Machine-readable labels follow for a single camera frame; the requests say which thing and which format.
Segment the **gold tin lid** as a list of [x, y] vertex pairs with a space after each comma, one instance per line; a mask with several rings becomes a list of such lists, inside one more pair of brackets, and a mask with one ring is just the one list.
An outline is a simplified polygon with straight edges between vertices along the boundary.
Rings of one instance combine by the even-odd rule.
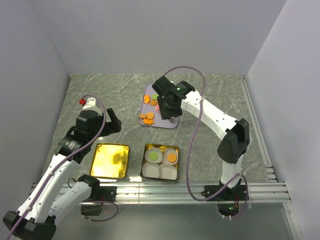
[[127, 173], [129, 154], [128, 145], [98, 143], [93, 154], [90, 175], [102, 179], [124, 179]]

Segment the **orange round waffle cookie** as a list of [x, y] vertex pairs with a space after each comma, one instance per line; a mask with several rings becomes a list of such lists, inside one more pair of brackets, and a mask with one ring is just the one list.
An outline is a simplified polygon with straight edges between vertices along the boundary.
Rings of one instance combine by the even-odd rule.
[[166, 161], [169, 163], [169, 164], [172, 164], [174, 165], [178, 160], [178, 157], [175, 153], [168, 153], [167, 156], [166, 156]]

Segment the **metal tongs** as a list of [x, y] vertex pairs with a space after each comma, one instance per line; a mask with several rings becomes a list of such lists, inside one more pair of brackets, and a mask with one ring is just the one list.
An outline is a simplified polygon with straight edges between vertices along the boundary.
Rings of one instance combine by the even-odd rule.
[[178, 123], [178, 118], [177, 117], [172, 117], [169, 119], [171, 124], [177, 124]]

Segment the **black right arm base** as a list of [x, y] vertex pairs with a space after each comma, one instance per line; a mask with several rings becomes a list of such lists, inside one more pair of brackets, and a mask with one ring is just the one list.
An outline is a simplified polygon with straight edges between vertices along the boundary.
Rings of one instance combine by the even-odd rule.
[[248, 184], [242, 184], [240, 179], [235, 187], [226, 187], [215, 197], [207, 200], [207, 202], [217, 202], [217, 209], [221, 217], [232, 220], [243, 212], [248, 200]]

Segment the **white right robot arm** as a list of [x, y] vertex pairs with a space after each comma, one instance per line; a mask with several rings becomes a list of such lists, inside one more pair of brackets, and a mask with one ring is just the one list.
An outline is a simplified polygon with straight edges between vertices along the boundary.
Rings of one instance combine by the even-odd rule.
[[153, 90], [158, 94], [160, 115], [163, 120], [170, 120], [186, 111], [200, 118], [221, 140], [217, 154], [222, 160], [220, 194], [231, 200], [238, 193], [241, 182], [241, 165], [244, 154], [250, 144], [250, 126], [247, 120], [229, 116], [214, 106], [186, 81], [174, 84], [165, 76], [153, 83]]

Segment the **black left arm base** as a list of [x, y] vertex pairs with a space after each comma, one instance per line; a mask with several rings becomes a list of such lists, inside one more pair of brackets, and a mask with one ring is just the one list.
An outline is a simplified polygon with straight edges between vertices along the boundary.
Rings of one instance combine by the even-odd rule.
[[107, 218], [114, 217], [119, 207], [115, 203], [117, 195], [116, 186], [102, 186], [98, 192], [81, 203], [80, 212], [86, 218], [101, 217], [102, 214], [111, 214]]

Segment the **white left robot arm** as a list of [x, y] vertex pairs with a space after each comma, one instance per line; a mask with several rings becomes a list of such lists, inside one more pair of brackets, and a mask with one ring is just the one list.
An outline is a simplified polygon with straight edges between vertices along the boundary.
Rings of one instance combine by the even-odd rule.
[[55, 150], [51, 163], [40, 182], [16, 211], [8, 211], [3, 223], [10, 236], [22, 240], [50, 240], [62, 220], [80, 203], [93, 202], [102, 206], [106, 201], [100, 181], [84, 174], [61, 197], [57, 197], [94, 141], [121, 131], [121, 121], [112, 108], [103, 112], [98, 107], [83, 109]]

